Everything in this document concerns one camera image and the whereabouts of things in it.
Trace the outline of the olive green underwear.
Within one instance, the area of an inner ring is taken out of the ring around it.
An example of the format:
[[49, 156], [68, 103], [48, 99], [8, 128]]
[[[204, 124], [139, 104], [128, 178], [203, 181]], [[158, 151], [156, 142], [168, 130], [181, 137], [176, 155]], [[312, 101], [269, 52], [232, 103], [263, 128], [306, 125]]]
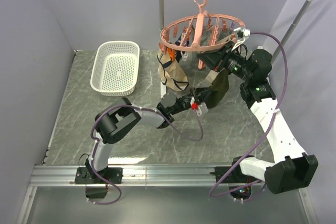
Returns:
[[221, 72], [215, 72], [211, 70], [206, 77], [206, 80], [211, 83], [209, 88], [211, 89], [210, 96], [213, 100], [213, 107], [216, 107], [219, 102], [223, 99], [227, 91], [229, 90], [229, 79], [228, 76], [230, 71], [223, 69]]

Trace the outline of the pink round clip hanger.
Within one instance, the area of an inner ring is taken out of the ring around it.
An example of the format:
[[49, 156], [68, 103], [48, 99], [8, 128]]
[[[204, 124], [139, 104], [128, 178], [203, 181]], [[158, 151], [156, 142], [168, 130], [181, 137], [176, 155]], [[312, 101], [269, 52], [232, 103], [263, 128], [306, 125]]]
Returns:
[[178, 19], [160, 32], [161, 54], [158, 61], [163, 68], [179, 63], [187, 53], [208, 52], [233, 43], [231, 51], [241, 46], [249, 37], [250, 30], [232, 16], [210, 14], [205, 10], [207, 0], [199, 3], [199, 13]]

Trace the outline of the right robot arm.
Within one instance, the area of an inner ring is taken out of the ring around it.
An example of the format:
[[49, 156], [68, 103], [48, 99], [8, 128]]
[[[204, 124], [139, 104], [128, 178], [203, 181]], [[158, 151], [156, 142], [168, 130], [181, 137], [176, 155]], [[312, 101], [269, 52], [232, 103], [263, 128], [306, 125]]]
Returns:
[[209, 195], [214, 197], [215, 189], [229, 175], [238, 182], [253, 177], [256, 182], [264, 182], [273, 194], [308, 187], [317, 170], [318, 160], [315, 155], [307, 154], [282, 116], [279, 108], [282, 98], [276, 98], [267, 80], [272, 69], [272, 55], [264, 49], [256, 49], [246, 59], [223, 47], [197, 57], [211, 70], [226, 69], [243, 80], [241, 97], [264, 130], [262, 139], [268, 141], [274, 156], [272, 163], [251, 156], [261, 144], [257, 142], [246, 154], [233, 161]]

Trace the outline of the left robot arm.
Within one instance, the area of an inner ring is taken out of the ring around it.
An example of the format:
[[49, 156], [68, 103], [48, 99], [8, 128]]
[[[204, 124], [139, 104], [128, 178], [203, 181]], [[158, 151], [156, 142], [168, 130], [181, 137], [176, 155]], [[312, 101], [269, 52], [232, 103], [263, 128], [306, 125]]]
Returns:
[[87, 177], [94, 183], [102, 182], [106, 177], [109, 154], [113, 144], [121, 141], [136, 125], [151, 126], [156, 129], [176, 127], [173, 115], [186, 110], [193, 110], [200, 116], [213, 108], [211, 88], [191, 88], [189, 94], [177, 97], [173, 93], [163, 96], [156, 108], [144, 108], [131, 103], [122, 97], [113, 105], [101, 111], [95, 117], [91, 130], [91, 138], [95, 140], [92, 154], [87, 158], [85, 166]]

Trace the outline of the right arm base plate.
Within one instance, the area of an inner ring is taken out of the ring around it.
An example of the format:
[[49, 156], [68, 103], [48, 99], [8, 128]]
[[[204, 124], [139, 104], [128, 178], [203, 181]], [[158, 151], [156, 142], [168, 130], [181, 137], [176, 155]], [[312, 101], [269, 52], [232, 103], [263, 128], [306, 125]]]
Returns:
[[[216, 182], [218, 182], [225, 173], [227, 173], [227, 171], [230, 169], [230, 166], [216, 166], [214, 167], [214, 171], [211, 172], [212, 175], [215, 176]], [[244, 175], [241, 172], [241, 169], [239, 166], [237, 166], [230, 174], [227, 175], [227, 177], [222, 181], [222, 184], [229, 184], [229, 183], [251, 183], [254, 182], [256, 179], [251, 177], [251, 176], [247, 176]]]

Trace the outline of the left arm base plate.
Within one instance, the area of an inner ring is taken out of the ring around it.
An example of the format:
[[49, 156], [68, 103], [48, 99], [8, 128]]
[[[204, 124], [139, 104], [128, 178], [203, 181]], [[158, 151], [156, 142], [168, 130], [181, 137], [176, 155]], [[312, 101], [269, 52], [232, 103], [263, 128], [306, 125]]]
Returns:
[[74, 183], [78, 185], [103, 184], [107, 182], [121, 184], [122, 176], [123, 169], [121, 167], [107, 167], [96, 173], [91, 168], [78, 167]]

